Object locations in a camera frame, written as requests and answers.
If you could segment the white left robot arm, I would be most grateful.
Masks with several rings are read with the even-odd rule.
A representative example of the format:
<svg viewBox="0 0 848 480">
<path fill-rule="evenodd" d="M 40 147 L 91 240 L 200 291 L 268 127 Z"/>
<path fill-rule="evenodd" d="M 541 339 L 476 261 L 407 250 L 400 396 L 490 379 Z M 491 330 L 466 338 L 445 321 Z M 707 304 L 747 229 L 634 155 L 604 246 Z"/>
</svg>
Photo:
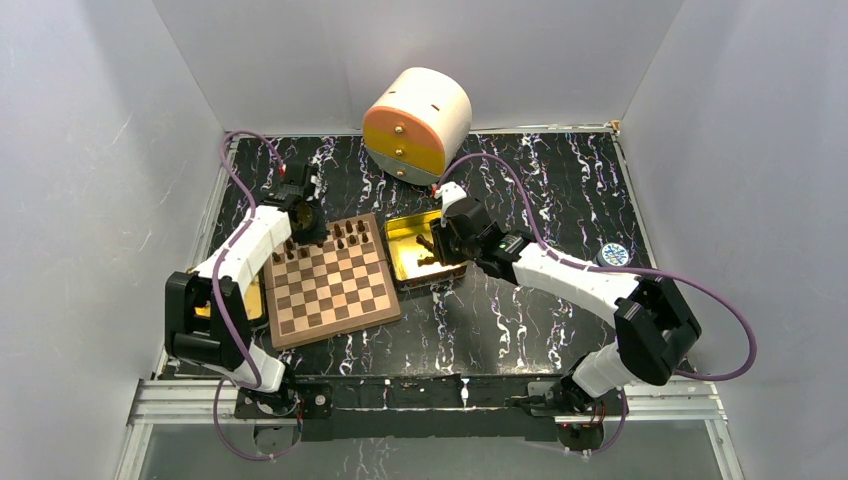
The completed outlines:
<svg viewBox="0 0 848 480">
<path fill-rule="evenodd" d="M 260 392 L 260 403 L 275 416 L 294 411 L 299 391 L 285 380 L 285 364 L 253 344 L 245 296 L 286 242 L 326 240 L 319 187 L 316 163 L 288 163 L 274 189 L 210 257 L 190 272 L 173 273 L 165 283 L 166 353 Z"/>
</svg>

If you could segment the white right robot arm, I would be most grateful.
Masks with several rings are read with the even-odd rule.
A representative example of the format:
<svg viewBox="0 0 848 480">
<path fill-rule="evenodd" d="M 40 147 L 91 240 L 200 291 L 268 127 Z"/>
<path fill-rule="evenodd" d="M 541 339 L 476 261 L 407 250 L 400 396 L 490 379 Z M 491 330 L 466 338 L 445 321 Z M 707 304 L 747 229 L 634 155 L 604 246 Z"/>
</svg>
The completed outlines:
<svg viewBox="0 0 848 480">
<path fill-rule="evenodd" d="M 613 389 L 636 381 L 662 386 L 700 338 L 701 326 L 673 280 L 564 265 L 529 233 L 503 230 L 480 201 L 460 194 L 441 202 L 430 223 L 439 263 L 471 261 L 492 278 L 557 296 L 614 328 L 615 340 L 580 357 L 551 388 L 548 404 L 587 414 Z"/>
</svg>

